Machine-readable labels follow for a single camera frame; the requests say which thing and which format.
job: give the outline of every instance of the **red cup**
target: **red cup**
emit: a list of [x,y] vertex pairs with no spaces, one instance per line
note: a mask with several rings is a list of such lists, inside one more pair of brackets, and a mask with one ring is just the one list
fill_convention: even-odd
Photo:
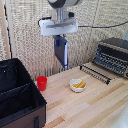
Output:
[[37,77],[37,86],[40,91],[44,91],[46,89],[47,77],[39,76]]

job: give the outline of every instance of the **cable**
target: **cable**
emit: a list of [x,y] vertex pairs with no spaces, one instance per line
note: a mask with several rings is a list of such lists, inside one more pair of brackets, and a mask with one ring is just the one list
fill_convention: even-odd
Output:
[[80,28],[82,27],[89,27],[89,28],[113,28],[113,27],[117,27],[117,26],[121,26],[121,25],[124,25],[124,24],[127,24],[128,21],[124,22],[124,23],[121,23],[121,24],[118,24],[118,25],[114,25],[114,26],[106,26],[106,27],[93,27],[93,26],[78,26]]

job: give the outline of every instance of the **black bin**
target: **black bin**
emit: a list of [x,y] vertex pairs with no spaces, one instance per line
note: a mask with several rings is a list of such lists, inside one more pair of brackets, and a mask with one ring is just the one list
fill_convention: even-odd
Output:
[[0,62],[0,128],[42,128],[46,104],[19,59]]

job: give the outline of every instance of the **beige wall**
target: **beige wall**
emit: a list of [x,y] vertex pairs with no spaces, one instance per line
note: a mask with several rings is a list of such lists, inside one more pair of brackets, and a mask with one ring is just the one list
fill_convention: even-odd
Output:
[[[38,20],[50,15],[47,0],[6,0],[6,6],[13,57],[23,62],[34,80],[39,75],[49,76],[63,71],[54,58],[54,40],[40,34]],[[83,0],[82,4],[68,8],[76,13],[79,25],[88,26],[122,23],[127,20],[127,9],[124,0]],[[77,33],[67,34],[69,68],[91,60],[96,41],[113,36],[124,38],[126,27],[79,28]]]
[[0,0],[0,61],[10,58],[3,2]]

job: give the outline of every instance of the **food in bowl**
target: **food in bowl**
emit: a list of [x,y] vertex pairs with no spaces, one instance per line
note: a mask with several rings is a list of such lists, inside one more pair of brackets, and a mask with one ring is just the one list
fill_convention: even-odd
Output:
[[82,92],[85,90],[85,86],[86,83],[80,79],[72,79],[70,81],[70,88],[74,91],[74,92]]

